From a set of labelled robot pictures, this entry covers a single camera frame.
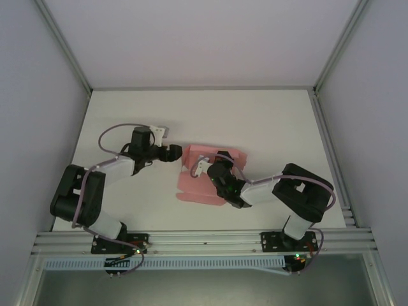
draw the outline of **white tabletop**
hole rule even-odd
[[[287,163],[333,182],[307,91],[112,91],[92,93],[73,163],[89,167],[112,158],[98,148],[98,136],[112,125],[134,122],[170,128],[166,143],[233,147],[248,154],[244,172],[260,179]],[[108,133],[103,145],[120,148],[131,127]],[[103,210],[129,230],[263,230],[282,228],[291,213],[282,202],[236,209],[176,198],[181,161],[155,161],[134,177],[105,189]],[[337,203],[320,228],[344,228]],[[54,231],[71,230],[57,218]]]

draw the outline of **pink cloth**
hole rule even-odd
[[[224,199],[217,196],[217,189],[211,183],[210,178],[206,173],[202,173],[200,177],[192,178],[190,176],[190,169],[200,155],[207,156],[209,154],[216,154],[218,151],[228,151],[231,157],[236,162],[236,165],[243,169],[247,162],[247,154],[229,148],[209,147],[206,145],[189,145],[182,156],[182,164],[188,170],[182,171],[178,176],[178,189],[183,191],[177,193],[176,197],[181,201],[196,202],[208,205],[224,205]],[[214,162],[214,157],[210,158],[210,163]]]

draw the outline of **purple cable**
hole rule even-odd
[[[320,244],[319,244],[319,247],[317,248],[317,251],[316,251],[315,255],[313,255],[312,259],[310,259],[309,264],[302,270],[302,273],[306,272],[310,268],[310,266],[313,263],[314,259],[317,257],[317,255],[319,255],[319,253],[321,251],[321,248],[323,246],[323,242],[324,242],[324,234],[323,234],[323,231],[321,229],[319,229],[319,228],[309,228],[309,229],[312,230],[312,231],[318,231],[320,233]]]
[[[108,238],[108,237],[106,237],[106,236],[103,236],[103,235],[100,235],[100,234],[96,233],[95,231],[93,231],[93,230],[91,230],[91,229],[89,229],[89,228],[84,228],[84,231],[87,231],[88,233],[90,233],[91,235],[94,235],[94,236],[97,235],[99,238],[102,238],[103,240],[106,240],[106,241],[109,241],[109,242],[113,242],[113,243],[115,243],[115,244],[126,245],[126,246],[128,246],[128,247],[131,247],[132,249],[138,249],[138,250],[140,251],[140,249],[138,248],[137,245],[130,244],[129,242],[125,242],[125,241],[120,241],[120,240]],[[145,261],[145,255],[143,254],[142,251],[140,251],[139,254],[142,255],[142,260],[141,260],[136,266],[134,266],[132,269],[126,270],[126,271],[124,271],[124,272],[122,272],[122,273],[120,273],[120,274],[112,274],[112,276],[126,275],[126,274],[132,273],[132,272],[135,271],[136,269],[140,268],[140,267],[143,265],[143,262]]]
[[[107,164],[113,163],[115,161],[116,161],[116,158],[112,158],[112,159],[109,159],[107,161],[103,161],[103,162],[101,162],[99,164],[95,164],[94,166],[90,167],[85,172],[85,175],[84,175],[84,177],[82,179],[82,183],[81,183],[81,190],[80,190],[80,194],[79,194],[78,205],[76,206],[74,218],[72,219],[72,228],[77,228],[78,227],[77,220],[78,220],[79,213],[81,211],[82,201],[84,200],[85,185],[87,183],[89,174],[92,171],[94,171],[96,168],[101,167],[101,166],[106,166]]]
[[[193,167],[191,167],[191,169],[190,169],[190,176],[196,178],[198,175],[193,175],[193,170],[197,167],[198,163],[199,163],[200,161],[204,160],[205,158],[212,157],[212,156],[223,157],[223,158],[225,158],[225,159],[231,161],[231,162],[234,164],[234,166],[238,169],[238,171],[240,172],[242,178],[243,178],[248,184],[257,185],[257,184],[262,184],[262,183],[265,183],[265,182],[269,182],[269,181],[272,181],[272,180],[279,180],[279,179],[302,180],[302,181],[304,181],[304,182],[310,182],[310,183],[319,185],[319,186],[325,188],[325,189],[330,193],[330,195],[332,196],[332,197],[331,197],[331,203],[326,207],[326,210],[325,210],[325,211],[331,209],[331,208],[334,206],[334,204],[336,203],[336,195],[335,195],[334,191],[333,191],[329,186],[327,186],[326,184],[324,184],[324,183],[322,183],[322,182],[320,182],[320,181],[318,181],[318,180],[315,180],[315,179],[313,179],[313,178],[308,178],[308,177],[300,177],[300,176],[298,176],[298,175],[276,175],[276,176],[274,176],[274,177],[268,177],[268,178],[264,178],[264,179],[261,179],[261,180],[256,180],[256,181],[254,181],[254,182],[251,182],[249,179],[246,178],[246,176],[244,175],[244,173],[242,172],[242,170],[241,170],[239,167],[237,167],[237,165],[235,164],[235,161],[234,161],[233,159],[231,159],[231,158],[229,158],[229,157],[226,157],[226,156],[224,156],[224,155],[220,155],[220,154],[211,154],[211,155],[208,155],[208,156],[199,158],[199,159],[197,160],[197,162],[195,162],[195,163],[193,164]],[[302,270],[302,272],[307,271],[307,270],[309,269],[310,265],[313,263],[313,261],[315,260],[315,258],[317,257],[317,255],[319,255],[319,253],[320,253],[320,251],[321,251],[321,249],[322,249],[322,246],[323,246],[323,242],[324,242],[324,234],[323,234],[323,231],[322,231],[321,229],[319,229],[319,228],[310,228],[310,230],[312,230],[312,231],[318,231],[318,232],[320,233],[320,235],[321,235],[320,244],[319,244],[319,248],[317,249],[315,255],[313,255],[312,259],[309,261],[309,264]]]
[[[111,126],[110,128],[104,130],[104,131],[102,132],[102,134],[100,134],[100,136],[99,136],[99,138],[98,138],[98,146],[99,146],[99,148],[100,148],[103,152],[112,153],[112,154],[115,154],[115,155],[118,155],[118,154],[119,154],[118,152],[115,152],[115,151],[112,151],[112,150],[108,150],[108,149],[105,149],[104,147],[102,147],[101,140],[102,140],[102,137],[103,137],[107,132],[109,132],[109,131],[111,131],[111,130],[113,130],[113,129],[115,129],[115,128],[119,128],[119,127],[121,127],[121,126],[143,126],[143,127],[148,127],[148,126],[146,126],[145,124],[137,124],[137,123],[121,123],[121,124],[116,124],[115,126]]]
[[[197,161],[193,164],[193,166],[192,166],[191,169],[190,169],[190,176],[191,176],[192,178],[195,179],[196,177],[198,177],[198,175],[194,175],[194,174],[193,174],[193,170],[198,166],[198,163],[199,163],[200,161],[203,161],[204,159],[210,158],[210,157],[222,157],[222,158],[224,158],[224,159],[226,159],[226,160],[228,160],[228,161],[231,161],[231,162],[234,164],[234,166],[238,169],[239,173],[241,174],[242,179],[243,179],[244,181],[246,181],[248,184],[251,184],[251,181],[250,181],[249,179],[247,179],[247,177],[244,175],[244,173],[242,172],[242,170],[241,170],[239,167],[237,167],[235,161],[234,161],[232,158],[229,158],[228,156],[225,156],[225,155],[222,155],[222,154],[209,154],[209,155],[207,155],[207,156],[203,156],[203,157],[197,159]]]

